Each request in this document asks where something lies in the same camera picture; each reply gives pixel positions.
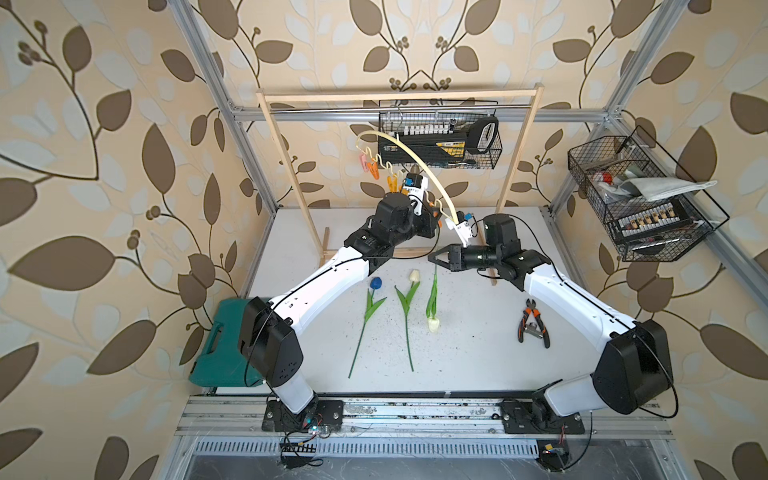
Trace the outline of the white tulip flower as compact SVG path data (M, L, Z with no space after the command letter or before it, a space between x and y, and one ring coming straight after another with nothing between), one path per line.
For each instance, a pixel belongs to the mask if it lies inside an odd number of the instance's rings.
M413 269L409 274L409 282L410 286L407 292L401 291L398 287L395 287L395 291L397 294L397 297L400 301L403 315L404 315L404 325L405 325L405 338L406 338L406 351L408 354L408 360L409 360L409 366L412 372L415 371L413 359L412 359L412 353L411 353L411 346L410 346L410 334L409 334L409 314L411 310L411 303L413 301L413 298L418 291L418 288L420 286L420 280L421 280L421 274L418 269Z
M426 305L426 310L425 310L428 330L431 333L436 333L440 327L440 320L437 317L437 301L438 301L438 273L437 273L437 268L434 268L430 295L429 295L427 305Z

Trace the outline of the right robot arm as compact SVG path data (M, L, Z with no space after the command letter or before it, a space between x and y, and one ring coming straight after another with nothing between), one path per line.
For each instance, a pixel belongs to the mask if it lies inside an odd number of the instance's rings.
M674 391L665 329L599 300L561 273L541 246L523 248L517 234L522 221L508 213L488 215L483 220L485 244L449 244L428 259L451 272L496 270L500 279L543 302L590 342L599 355L596 367L543 387L548 411L566 417L609 408L628 415L662 393Z

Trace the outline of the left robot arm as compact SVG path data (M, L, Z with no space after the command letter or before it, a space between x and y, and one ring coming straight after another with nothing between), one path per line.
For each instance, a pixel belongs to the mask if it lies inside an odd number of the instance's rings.
M440 216L425 199L387 193L343 247L302 283L269 300L249 300L237 350L290 413L305 413L316 398L301 372L304 330L342 293L393 259L397 246L414 237L433 238Z

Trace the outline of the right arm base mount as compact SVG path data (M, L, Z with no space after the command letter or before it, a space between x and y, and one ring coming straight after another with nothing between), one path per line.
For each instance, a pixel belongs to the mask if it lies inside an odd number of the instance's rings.
M579 414L558 416L543 400L503 399L499 409L506 434L581 435L586 432Z

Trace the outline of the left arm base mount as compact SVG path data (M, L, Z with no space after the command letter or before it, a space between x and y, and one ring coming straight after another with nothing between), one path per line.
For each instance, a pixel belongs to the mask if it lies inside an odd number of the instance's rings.
M341 430L344 402L313 398L300 412L293 413L280 400L267 403L261 429L277 433L317 433L328 435Z

